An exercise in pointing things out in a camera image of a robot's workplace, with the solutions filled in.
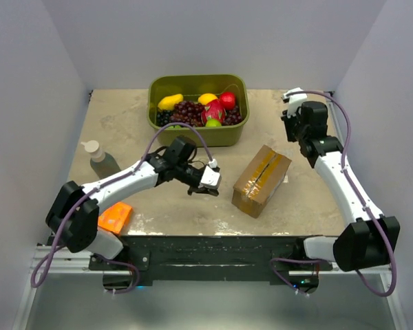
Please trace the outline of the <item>brown taped cardboard box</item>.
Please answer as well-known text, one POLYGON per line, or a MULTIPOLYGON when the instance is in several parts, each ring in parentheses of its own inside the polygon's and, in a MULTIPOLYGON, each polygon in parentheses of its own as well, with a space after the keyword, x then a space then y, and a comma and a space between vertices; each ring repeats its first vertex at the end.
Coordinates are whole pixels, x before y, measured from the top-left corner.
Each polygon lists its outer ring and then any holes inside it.
POLYGON ((232 204, 258 218, 284 181, 291 160, 263 145, 233 186, 232 204))

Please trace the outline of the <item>olive green plastic bin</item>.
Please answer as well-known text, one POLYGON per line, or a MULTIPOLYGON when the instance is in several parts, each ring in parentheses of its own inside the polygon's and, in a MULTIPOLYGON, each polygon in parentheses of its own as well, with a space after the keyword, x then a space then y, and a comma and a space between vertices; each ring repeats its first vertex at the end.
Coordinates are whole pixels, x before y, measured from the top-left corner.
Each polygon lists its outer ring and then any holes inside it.
POLYGON ((182 94, 185 100, 195 101, 201 94, 213 93, 218 96, 225 91, 230 91, 236 96, 236 103, 242 117, 240 123, 216 128, 197 127, 196 132, 185 127, 172 126, 159 134, 159 143, 168 146, 175 137, 185 135, 198 146, 202 145, 200 138, 203 138, 209 147, 232 146, 240 139, 250 111, 246 85, 234 74, 163 76, 155 79, 149 86, 147 110, 147 120, 154 131, 160 129, 156 125, 156 114, 158 102, 165 96, 182 94))

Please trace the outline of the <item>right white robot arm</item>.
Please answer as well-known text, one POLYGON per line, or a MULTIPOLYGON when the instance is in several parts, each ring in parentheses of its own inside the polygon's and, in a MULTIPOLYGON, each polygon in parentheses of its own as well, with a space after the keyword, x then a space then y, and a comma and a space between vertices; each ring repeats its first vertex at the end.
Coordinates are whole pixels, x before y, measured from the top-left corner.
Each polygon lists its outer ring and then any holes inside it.
POLYGON ((309 270, 317 259, 335 262, 345 272, 390 263, 400 232, 395 217, 387 217, 367 196, 343 146, 328 134, 328 109, 322 102, 293 101, 282 113, 286 136, 298 142, 301 154, 329 187, 346 224, 338 237, 312 236, 293 252, 293 263, 309 270))

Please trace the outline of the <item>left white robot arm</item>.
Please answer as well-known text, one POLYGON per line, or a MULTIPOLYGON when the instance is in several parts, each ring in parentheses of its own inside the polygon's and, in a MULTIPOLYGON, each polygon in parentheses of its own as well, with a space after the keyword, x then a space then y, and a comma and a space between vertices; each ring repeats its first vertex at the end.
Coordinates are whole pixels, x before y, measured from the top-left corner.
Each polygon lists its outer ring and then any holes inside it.
POLYGON ((221 175, 216 160, 196 168, 196 153, 193 141, 178 136, 169 146, 146 153, 144 159, 109 177, 82 186, 75 181, 64 184, 45 220, 55 234, 52 245, 71 253, 87 250, 101 255, 112 269, 121 270, 129 253, 120 238, 99 228, 99 216, 128 197, 173 179, 187 185, 189 195, 218 195, 221 175))

